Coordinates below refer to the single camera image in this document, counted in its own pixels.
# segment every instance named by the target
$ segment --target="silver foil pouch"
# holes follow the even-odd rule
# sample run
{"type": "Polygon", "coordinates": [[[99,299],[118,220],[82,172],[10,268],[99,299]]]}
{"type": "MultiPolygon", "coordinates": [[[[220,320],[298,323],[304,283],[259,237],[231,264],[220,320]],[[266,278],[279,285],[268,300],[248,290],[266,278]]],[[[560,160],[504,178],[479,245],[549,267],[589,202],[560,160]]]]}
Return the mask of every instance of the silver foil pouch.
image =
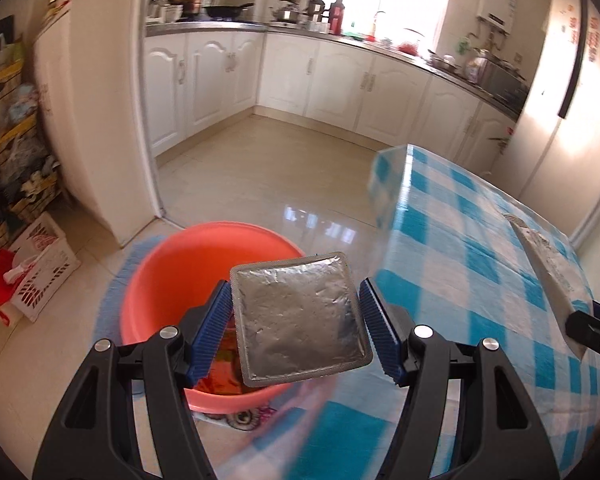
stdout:
{"type": "Polygon", "coordinates": [[[240,265],[230,281],[247,386],[321,377],[371,362],[344,253],[240,265]]]}

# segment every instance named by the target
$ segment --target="white kitchen cabinet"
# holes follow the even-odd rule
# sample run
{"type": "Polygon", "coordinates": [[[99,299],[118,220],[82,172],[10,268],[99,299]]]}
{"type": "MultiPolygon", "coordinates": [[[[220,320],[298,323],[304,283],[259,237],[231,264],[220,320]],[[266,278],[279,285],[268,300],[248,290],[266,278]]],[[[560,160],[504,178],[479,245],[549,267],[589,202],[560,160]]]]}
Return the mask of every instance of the white kitchen cabinet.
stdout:
{"type": "Polygon", "coordinates": [[[320,41],[290,34],[267,34],[258,104],[304,113],[320,41]]]}
{"type": "Polygon", "coordinates": [[[226,116],[237,114],[256,104],[263,42],[264,34],[234,32],[227,83],[230,100],[226,116]]]}
{"type": "Polygon", "coordinates": [[[323,41],[305,115],[353,131],[374,57],[360,48],[323,41]]]}
{"type": "Polygon", "coordinates": [[[185,34],[146,38],[144,95],[154,156],[183,141],[185,34]]]}
{"type": "Polygon", "coordinates": [[[410,142],[455,160],[479,99],[459,86],[433,77],[422,100],[410,142]]]}
{"type": "Polygon", "coordinates": [[[456,163],[477,176],[488,177],[500,154],[497,140],[508,139],[516,121],[487,103],[480,103],[456,163]]]}
{"type": "Polygon", "coordinates": [[[376,56],[356,132],[391,146],[410,142],[431,77],[402,61],[376,56]]]}
{"type": "Polygon", "coordinates": [[[187,35],[187,137],[228,116],[232,39],[229,31],[187,35]]]}

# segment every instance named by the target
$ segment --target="refrigerator door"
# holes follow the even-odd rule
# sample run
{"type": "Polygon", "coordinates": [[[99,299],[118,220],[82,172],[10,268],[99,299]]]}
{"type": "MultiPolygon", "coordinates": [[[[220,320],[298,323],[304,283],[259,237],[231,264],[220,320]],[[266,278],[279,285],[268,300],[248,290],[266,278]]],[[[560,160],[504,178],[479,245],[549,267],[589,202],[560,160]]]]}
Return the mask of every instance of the refrigerator door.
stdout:
{"type": "Polygon", "coordinates": [[[567,117],[521,202],[571,235],[600,198],[600,14],[589,3],[587,47],[567,117]]]}
{"type": "Polygon", "coordinates": [[[580,0],[551,0],[538,70],[515,133],[493,167],[494,186],[521,194],[557,128],[578,47],[580,0]]]}

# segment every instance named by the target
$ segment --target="water heater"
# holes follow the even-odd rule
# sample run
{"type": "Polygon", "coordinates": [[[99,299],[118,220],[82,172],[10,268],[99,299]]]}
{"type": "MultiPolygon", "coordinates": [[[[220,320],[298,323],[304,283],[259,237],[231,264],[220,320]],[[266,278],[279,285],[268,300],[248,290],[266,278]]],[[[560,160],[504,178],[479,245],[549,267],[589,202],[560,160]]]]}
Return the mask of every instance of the water heater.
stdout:
{"type": "Polygon", "coordinates": [[[516,3],[517,0],[480,0],[478,18],[510,34],[516,14],[516,3]]]}

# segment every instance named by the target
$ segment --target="doorframe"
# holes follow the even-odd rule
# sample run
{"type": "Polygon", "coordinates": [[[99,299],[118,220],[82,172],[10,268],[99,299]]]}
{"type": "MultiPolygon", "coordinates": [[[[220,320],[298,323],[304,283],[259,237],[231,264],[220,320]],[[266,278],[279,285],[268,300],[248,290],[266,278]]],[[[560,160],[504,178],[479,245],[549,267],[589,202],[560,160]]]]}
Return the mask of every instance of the doorframe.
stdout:
{"type": "Polygon", "coordinates": [[[142,169],[144,180],[149,192],[150,201],[157,218],[164,218],[166,211],[158,192],[158,167],[151,154],[151,142],[149,139],[149,119],[147,117],[146,96],[144,92],[144,38],[146,36],[146,11],[147,0],[132,0],[132,13],[138,20],[137,34],[131,38],[132,65],[136,66],[131,71],[132,108],[136,133],[138,134],[138,145],[140,146],[142,169]]]}

